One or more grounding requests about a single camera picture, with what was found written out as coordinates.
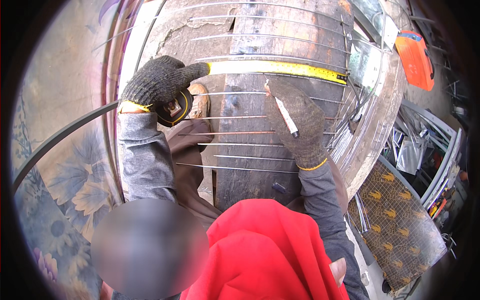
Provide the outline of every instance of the tape measure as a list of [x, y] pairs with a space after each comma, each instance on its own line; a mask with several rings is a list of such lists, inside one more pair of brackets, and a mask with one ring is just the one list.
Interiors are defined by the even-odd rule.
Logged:
[[192, 110], [193, 96], [187, 89], [182, 90], [172, 101], [156, 108], [157, 122], [173, 127], [187, 117]]
[[239, 73], [279, 73], [295, 76], [304, 76], [330, 81], [337, 84], [347, 84], [347, 75], [331, 70], [312, 67], [300, 63], [289, 63], [272, 60], [225, 60], [209, 62], [210, 73], [239, 74]]
[[[300, 63], [272, 60], [226, 60], [209, 62], [210, 73], [276, 73], [321, 79], [336, 84], [347, 84], [347, 75], [331, 70]], [[156, 109], [157, 121], [166, 127], [173, 127], [185, 119], [192, 109], [193, 96], [187, 89], [182, 90], [173, 101]]]

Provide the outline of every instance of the gray sleeve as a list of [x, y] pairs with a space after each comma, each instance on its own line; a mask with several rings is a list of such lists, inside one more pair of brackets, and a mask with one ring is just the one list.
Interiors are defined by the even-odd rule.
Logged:
[[325, 252], [332, 262], [345, 257], [347, 272], [343, 283], [350, 299], [368, 299], [368, 293], [360, 279], [360, 270], [354, 255], [354, 245], [348, 239], [347, 226], [335, 193], [330, 166], [325, 163], [313, 171], [300, 170], [301, 195], [305, 198], [305, 210], [318, 224]]
[[172, 155], [164, 133], [156, 129], [156, 113], [124, 113], [118, 118], [123, 180], [130, 201], [156, 198], [176, 202]]

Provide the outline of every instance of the red cloth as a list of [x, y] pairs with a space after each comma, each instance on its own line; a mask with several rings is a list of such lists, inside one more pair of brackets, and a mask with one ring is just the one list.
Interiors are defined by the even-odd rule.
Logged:
[[236, 203], [207, 235], [207, 265], [181, 300], [348, 299], [330, 271], [318, 225], [275, 200]]

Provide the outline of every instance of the yellow measuring tape blade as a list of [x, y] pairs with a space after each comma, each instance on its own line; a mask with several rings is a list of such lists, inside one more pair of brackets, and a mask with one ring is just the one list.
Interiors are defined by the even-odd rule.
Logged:
[[256, 72], [280, 73], [318, 78], [339, 84], [347, 84], [347, 76], [345, 74], [300, 63], [289, 63], [272, 60], [225, 60], [209, 62], [208, 65], [210, 66], [209, 75]]

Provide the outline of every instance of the white marker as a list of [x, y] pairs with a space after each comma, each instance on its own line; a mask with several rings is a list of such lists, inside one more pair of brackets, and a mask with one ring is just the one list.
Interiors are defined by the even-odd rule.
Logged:
[[290, 117], [287, 109], [283, 105], [283, 102], [275, 97], [276, 105], [278, 106], [278, 109], [280, 110], [280, 113], [282, 114], [283, 119], [285, 120], [285, 123], [287, 124], [288, 130], [290, 130], [290, 133], [294, 138], [298, 138], [299, 136], [299, 130], [297, 129], [297, 126], [293, 122], [292, 118]]

